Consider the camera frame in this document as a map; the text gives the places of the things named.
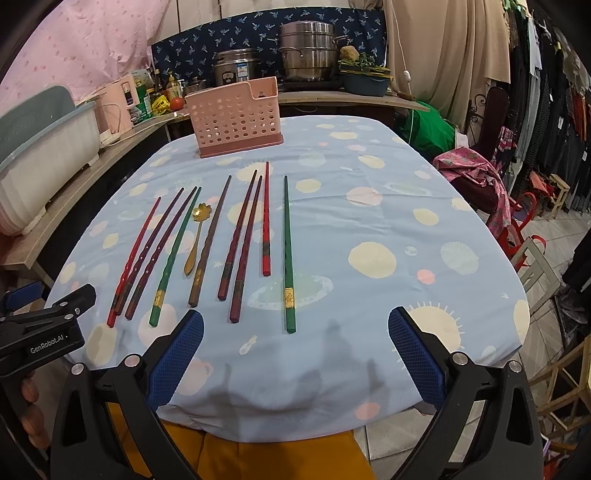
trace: polka dot tablecloth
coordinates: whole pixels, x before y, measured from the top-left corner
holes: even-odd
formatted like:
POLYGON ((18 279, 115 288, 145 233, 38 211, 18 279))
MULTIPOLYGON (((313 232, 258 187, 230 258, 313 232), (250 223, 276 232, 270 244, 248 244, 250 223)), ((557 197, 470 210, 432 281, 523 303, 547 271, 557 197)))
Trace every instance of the polka dot tablecloth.
POLYGON ((300 116, 282 119, 281 127, 283 145, 204 160, 193 135, 175 140, 108 201, 49 299, 86 282, 96 288, 96 305, 80 317, 86 346, 71 354, 73 361, 112 367, 172 331, 187 310, 192 277, 183 266, 196 222, 184 234, 158 327, 148 324, 150 307, 178 225, 136 315, 119 317, 110 329, 105 322, 115 287, 156 197, 163 200, 149 229, 180 187, 201 186, 199 202, 215 209, 229 174, 197 308, 205 335, 170 404, 158 410, 161 418, 225 439, 269 442, 341 432, 408 408, 420 396, 388 336, 388 315, 400 305, 449 351, 463 350, 475 362, 492 364, 520 346, 529 326, 521 283, 484 223, 431 165, 370 119, 300 116), (261 274, 259 202, 242 316, 233 325, 230 299, 218 301, 217 288, 248 182, 267 160, 272 276, 261 274), (285 331, 282 303, 284 175, 293 335, 285 331))

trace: green bag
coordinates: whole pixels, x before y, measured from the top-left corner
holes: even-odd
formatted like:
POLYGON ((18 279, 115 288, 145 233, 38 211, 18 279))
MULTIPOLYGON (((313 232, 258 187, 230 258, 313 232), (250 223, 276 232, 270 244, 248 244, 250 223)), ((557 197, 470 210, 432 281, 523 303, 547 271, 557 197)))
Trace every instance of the green bag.
POLYGON ((431 105, 418 102, 429 108, 428 112, 410 110, 404 127, 402 138, 418 151, 427 161, 438 155, 453 150, 456 146, 456 129, 447 123, 439 112, 431 105), (413 119, 413 137, 409 140, 411 119, 413 119))

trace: finger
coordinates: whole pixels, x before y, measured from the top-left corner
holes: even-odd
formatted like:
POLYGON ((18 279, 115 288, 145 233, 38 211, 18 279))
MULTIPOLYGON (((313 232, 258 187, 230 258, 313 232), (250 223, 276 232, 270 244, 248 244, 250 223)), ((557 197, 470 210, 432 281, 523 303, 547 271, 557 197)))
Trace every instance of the finger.
POLYGON ((21 383, 21 393, 25 400, 29 403, 35 403, 39 400, 39 390, 35 382, 30 378, 26 378, 21 383))
POLYGON ((22 416, 21 423, 29 435, 40 435, 44 431, 43 412, 36 405, 30 405, 22 416))
POLYGON ((34 447, 40 448, 42 450, 45 450, 47 447, 49 447, 50 444, 49 435, 45 430, 43 430, 43 432, 41 432, 41 434, 39 435, 29 435, 29 441, 33 444, 34 447))

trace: chopstick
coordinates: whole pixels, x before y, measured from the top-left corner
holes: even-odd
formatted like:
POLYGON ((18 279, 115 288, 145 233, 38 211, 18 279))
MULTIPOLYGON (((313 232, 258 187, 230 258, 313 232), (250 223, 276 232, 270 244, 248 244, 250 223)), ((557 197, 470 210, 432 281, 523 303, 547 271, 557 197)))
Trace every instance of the chopstick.
POLYGON ((127 277, 125 285, 123 286, 123 291, 121 292, 119 299, 117 299, 117 305, 115 306, 115 314, 116 315, 121 315, 121 312, 123 311, 123 307, 125 307, 125 302, 127 301, 127 297, 129 297, 129 292, 131 292, 131 287, 134 286, 135 279, 137 278, 137 276, 139 274, 139 269, 142 268, 142 263, 144 262, 145 258, 148 256, 148 252, 150 251, 150 248, 152 247, 154 240, 156 240, 156 237, 158 236, 158 232, 160 231, 160 229, 164 225, 164 221, 168 217, 168 214, 170 213, 170 211, 173 209, 174 204, 177 203, 177 200, 181 196, 181 193, 183 192, 183 190, 184 189, 180 189, 179 192, 177 193, 176 197, 173 198, 173 201, 170 202, 170 205, 168 206, 168 208, 166 208, 166 211, 162 215, 162 218, 158 222, 158 225, 156 225, 156 228, 154 229, 152 234, 148 237, 148 241, 145 243, 144 248, 142 249, 142 252, 139 254, 139 257, 135 262, 134 268, 131 271, 131 273, 129 274, 129 277, 127 277))
POLYGON ((242 208, 240 209, 240 215, 238 215, 238 222, 234 229, 234 235, 232 236, 232 242, 230 243, 230 249, 228 250, 228 256, 226 257, 226 264, 224 265, 222 278, 220 280, 220 287, 217 291, 217 298, 219 300, 226 300, 228 296, 228 285, 230 284, 230 278, 232 276, 232 269, 234 268, 234 259, 236 258, 236 250, 238 249, 238 242, 240 241, 240 230, 244 222, 244 215, 246 214, 246 207, 248 206, 248 200, 251 197, 252 186, 255 183, 256 170, 252 174, 251 183, 246 191, 242 208))
POLYGON ((271 275, 271 238, 269 238, 269 162, 265 165, 265 202, 262 213, 262 274, 271 275))
POLYGON ((283 228, 285 237, 285 328, 287 333, 296 332, 296 300, 294 298, 294 271, 291 262, 290 199, 287 175, 283 178, 283 228))
POLYGON ((242 292, 244 290, 244 279, 246 278, 246 264, 248 263, 248 251, 251 246, 252 227, 255 223, 256 204, 258 203, 258 195, 261 191, 262 175, 259 177, 256 186, 255 196, 252 199, 251 214, 248 218, 248 225, 244 233, 244 243, 242 244, 242 252, 240 253, 240 260, 238 262, 238 271, 236 272, 236 281, 234 283, 234 294, 232 296, 232 305, 230 306, 230 321, 238 323, 240 320, 240 310, 242 308, 242 292))
POLYGON ((199 303, 199 295, 201 295, 201 286, 203 285, 203 277, 205 275, 205 269, 207 268, 209 251, 212 248, 213 236, 215 235, 217 228, 217 221, 220 218, 220 213, 222 213, 223 201, 226 199, 226 194, 228 193, 228 187, 230 186, 231 179, 232 176, 228 176, 222 191, 222 196, 220 197, 216 206, 216 211, 213 214, 212 223, 209 226, 209 230, 207 231, 207 237, 205 238, 203 249, 201 250, 201 257, 199 258, 199 263, 197 264, 197 269, 195 270, 195 277, 193 278, 193 285, 191 286, 191 293, 189 295, 189 305, 191 307, 196 307, 197 303, 199 303))
POLYGON ((166 266, 164 267, 164 271, 162 272, 162 278, 160 279, 160 283, 158 284, 158 290, 156 291, 156 297, 154 298, 154 304, 152 305, 152 312, 150 313, 150 325, 152 327, 158 326, 158 320, 160 318, 160 311, 162 310, 162 304, 164 303, 164 296, 166 295, 166 287, 168 287, 168 279, 170 278, 170 273, 173 270, 174 259, 177 257, 178 248, 181 245, 181 241, 183 240, 183 235, 185 230, 187 229, 187 224, 189 223, 189 219, 191 218, 191 213, 193 211, 193 207, 195 206, 195 202, 201 193, 201 187, 197 190, 197 193, 193 197, 191 201, 191 205, 189 205, 189 209, 183 219, 183 223, 181 223, 181 228, 178 229, 177 237, 174 239, 173 249, 168 256, 168 260, 166 261, 166 266))
POLYGON ((119 279, 119 284, 117 285, 117 288, 115 289, 115 295, 113 296, 113 303, 111 304, 111 309, 109 310, 109 317, 107 318, 107 325, 110 328, 113 328, 115 326, 115 319, 117 317, 117 314, 115 313, 115 306, 117 305, 117 300, 119 299, 119 295, 121 294, 121 290, 123 290, 123 285, 125 284, 125 280, 127 280, 127 275, 129 274, 129 271, 131 269, 131 264, 134 262, 135 254, 138 252, 139 245, 142 242, 142 239, 144 238, 144 234, 146 233, 146 230, 148 229, 148 225, 150 224, 150 220, 152 219, 152 216, 154 215, 154 212, 156 211, 158 204, 160 204, 161 199, 162 199, 162 197, 158 197, 156 202, 154 202, 154 206, 152 207, 152 210, 148 214, 148 217, 146 218, 146 220, 144 222, 144 226, 139 231, 139 235, 135 239, 134 246, 131 248, 131 253, 129 254, 129 258, 127 259, 127 263, 125 264, 125 267, 123 269, 123 273, 121 274, 121 278, 119 279))
POLYGON ((158 257, 160 256, 160 252, 164 248, 164 244, 166 243, 166 240, 168 240, 168 237, 172 233, 173 228, 176 225, 176 223, 178 222, 178 219, 180 218, 181 214, 184 212, 185 208, 187 207, 187 204, 189 203, 189 200, 191 200, 191 197, 195 193, 195 190, 197 190, 197 187, 193 187, 193 190, 191 190, 191 193, 189 193, 189 195, 187 196, 187 199, 181 205, 181 208, 178 209, 178 212, 174 216, 173 220, 170 222, 170 225, 168 226, 168 228, 164 232, 164 235, 160 239, 160 242, 156 246, 156 250, 154 250, 154 253, 152 254, 152 257, 150 258, 148 265, 146 265, 144 273, 139 278, 139 282, 138 282, 137 286, 135 287, 134 294, 131 296, 131 300, 129 301, 129 305, 127 305, 127 310, 125 311, 125 318, 127 318, 128 320, 131 320, 133 318, 134 313, 135 313, 135 309, 138 307, 139 299, 141 298, 142 293, 144 292, 144 288, 146 287, 146 284, 148 283, 148 279, 150 277, 150 274, 152 273, 152 270, 154 269, 154 265, 156 264, 156 260, 158 260, 158 257))

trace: stainless steel pot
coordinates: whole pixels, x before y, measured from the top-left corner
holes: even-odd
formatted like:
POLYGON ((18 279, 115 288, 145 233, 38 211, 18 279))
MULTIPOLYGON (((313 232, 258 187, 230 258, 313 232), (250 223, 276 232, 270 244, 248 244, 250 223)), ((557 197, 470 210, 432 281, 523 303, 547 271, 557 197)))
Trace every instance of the stainless steel pot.
POLYGON ((198 78, 192 78, 191 83, 189 83, 184 89, 183 94, 187 96, 189 93, 195 93, 199 90, 205 90, 207 88, 207 80, 201 80, 198 78))
POLYGON ((258 64, 254 48, 239 48, 217 53, 214 70, 217 86, 258 78, 258 64))
POLYGON ((292 22, 280 26, 279 51, 285 79, 295 82, 329 80, 339 59, 335 26, 323 22, 292 22))

